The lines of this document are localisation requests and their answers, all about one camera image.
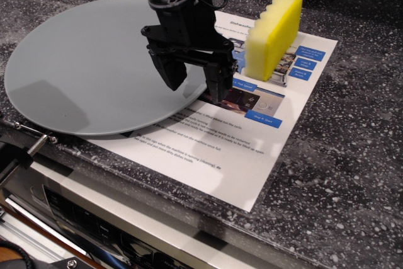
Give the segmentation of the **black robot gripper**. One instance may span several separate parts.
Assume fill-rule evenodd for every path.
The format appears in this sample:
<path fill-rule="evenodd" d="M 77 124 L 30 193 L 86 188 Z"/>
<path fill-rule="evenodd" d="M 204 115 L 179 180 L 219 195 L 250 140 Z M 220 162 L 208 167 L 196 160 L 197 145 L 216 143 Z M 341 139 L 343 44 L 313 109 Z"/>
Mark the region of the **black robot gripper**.
<path fill-rule="evenodd" d="M 186 63 L 202 66 L 213 104 L 232 88 L 234 44 L 215 29 L 213 0 L 148 0 L 159 24 L 145 26 L 148 50 L 158 73 L 173 91 L 187 77 Z"/>

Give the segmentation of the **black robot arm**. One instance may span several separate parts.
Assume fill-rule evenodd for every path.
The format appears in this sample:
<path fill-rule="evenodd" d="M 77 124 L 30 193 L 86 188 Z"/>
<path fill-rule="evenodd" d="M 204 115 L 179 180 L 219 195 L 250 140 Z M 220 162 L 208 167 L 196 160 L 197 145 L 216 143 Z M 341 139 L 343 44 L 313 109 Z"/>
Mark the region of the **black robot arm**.
<path fill-rule="evenodd" d="M 152 61 L 166 85 L 176 90 L 187 77 L 186 64 L 203 67 L 213 103 L 232 88 L 237 69 L 234 44 L 215 29 L 213 0 L 148 0 L 159 25 L 145 26 Z"/>

